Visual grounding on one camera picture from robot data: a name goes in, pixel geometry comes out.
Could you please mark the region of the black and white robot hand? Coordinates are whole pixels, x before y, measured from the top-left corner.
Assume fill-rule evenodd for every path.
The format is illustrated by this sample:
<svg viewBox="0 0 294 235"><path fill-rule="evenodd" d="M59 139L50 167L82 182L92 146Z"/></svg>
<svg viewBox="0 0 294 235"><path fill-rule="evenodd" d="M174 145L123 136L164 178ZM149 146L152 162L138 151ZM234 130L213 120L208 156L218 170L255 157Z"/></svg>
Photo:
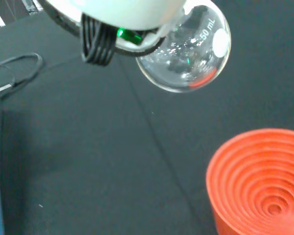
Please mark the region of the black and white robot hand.
<svg viewBox="0 0 294 235"><path fill-rule="evenodd" d="M183 15L184 0L41 0L48 16L79 39L84 63L107 66L115 53L156 51Z"/></svg>

